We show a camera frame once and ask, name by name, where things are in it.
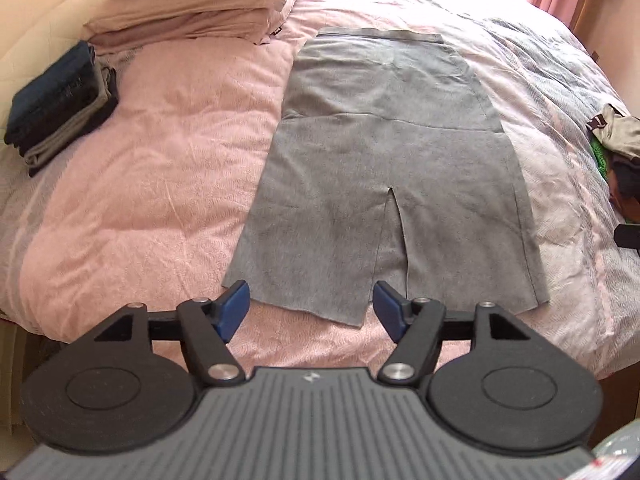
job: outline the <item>gray fabric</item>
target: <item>gray fabric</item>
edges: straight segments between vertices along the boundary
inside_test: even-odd
[[[24,160],[30,168],[40,168],[56,156],[60,149],[78,136],[78,133],[88,123],[89,119],[100,110],[109,100],[110,93],[107,88],[109,67],[96,61],[94,74],[98,81],[98,97],[90,105],[71,117],[60,126],[55,133],[33,146],[24,154]]]
[[[223,285],[361,325],[387,276],[455,310],[548,301],[518,160],[472,70],[438,35],[325,29],[294,62]]]
[[[58,179],[79,143],[58,154],[35,178],[30,178],[18,150],[0,144],[0,317],[39,333],[33,313],[20,294],[22,261],[34,239]]]

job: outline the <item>folded dark jeans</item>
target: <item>folded dark jeans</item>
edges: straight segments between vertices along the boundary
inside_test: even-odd
[[[20,125],[39,109],[54,109],[50,102],[64,94],[79,76],[90,77],[94,65],[94,49],[85,41],[67,51],[43,74],[28,83],[13,98],[4,141],[16,144]]]
[[[104,121],[106,121],[113,111],[116,109],[118,105],[119,95],[118,95],[118,84],[116,80],[116,71],[113,68],[104,67],[102,69],[102,73],[106,73],[106,94],[107,101],[105,104],[85,123],[85,125],[74,135],[68,136],[59,146],[50,150],[48,153],[48,157],[43,162],[37,164],[36,166],[30,166],[29,168],[29,176],[36,176],[40,170],[46,167],[53,158],[62,152],[65,148],[69,147],[75,140],[83,137],[87,134],[90,134],[92,131],[96,130],[98,127],[102,126]]]
[[[14,146],[24,156],[33,146],[53,134],[71,117],[86,108],[98,97],[98,81],[93,74],[81,75],[71,85],[63,89],[46,106],[38,108],[17,130],[18,139]]]

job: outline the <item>pink duvet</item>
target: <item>pink duvet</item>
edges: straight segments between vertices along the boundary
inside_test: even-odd
[[[514,0],[298,0],[269,44],[150,44],[119,65],[121,101],[111,119],[47,169],[20,216],[2,309],[32,330],[70,341],[130,301],[168,310],[193,296],[219,295],[296,52],[325,25],[408,28],[440,32],[465,57],[520,158],[552,296],[522,319],[598,374],[631,364],[639,349],[640,267],[610,239],[617,219],[586,147],[572,140],[580,124],[553,130],[554,117],[565,111],[527,95],[527,71],[468,20],[471,11],[535,28],[555,44],[554,66],[588,80],[597,98],[622,105],[561,23]],[[552,142],[541,121],[566,142]],[[34,228],[30,210],[38,207],[42,219]],[[258,303],[229,346],[247,370],[375,370],[393,349],[371,309],[357,329]],[[445,346],[441,362],[466,349]],[[159,344],[158,351],[180,360],[177,346]]]

